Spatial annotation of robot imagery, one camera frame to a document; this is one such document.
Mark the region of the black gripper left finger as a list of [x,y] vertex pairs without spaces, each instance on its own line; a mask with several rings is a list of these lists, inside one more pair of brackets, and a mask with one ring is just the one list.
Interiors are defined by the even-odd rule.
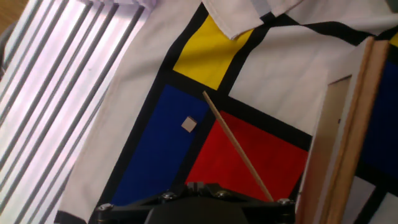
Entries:
[[159,194],[147,197],[125,206],[116,206],[112,203],[104,203],[96,207],[96,223],[122,223],[132,219],[133,223],[146,220],[151,210],[168,205],[171,202],[193,196],[195,183],[178,184],[171,189]]

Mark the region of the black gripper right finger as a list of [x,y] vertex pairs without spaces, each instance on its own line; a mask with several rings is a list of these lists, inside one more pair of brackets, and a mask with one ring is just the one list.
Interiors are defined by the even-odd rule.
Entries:
[[247,223],[295,223],[295,202],[289,198],[278,199],[276,202],[265,202],[235,191],[221,187],[219,184],[197,182],[195,192],[199,197],[225,202],[221,208],[231,212],[237,208]]

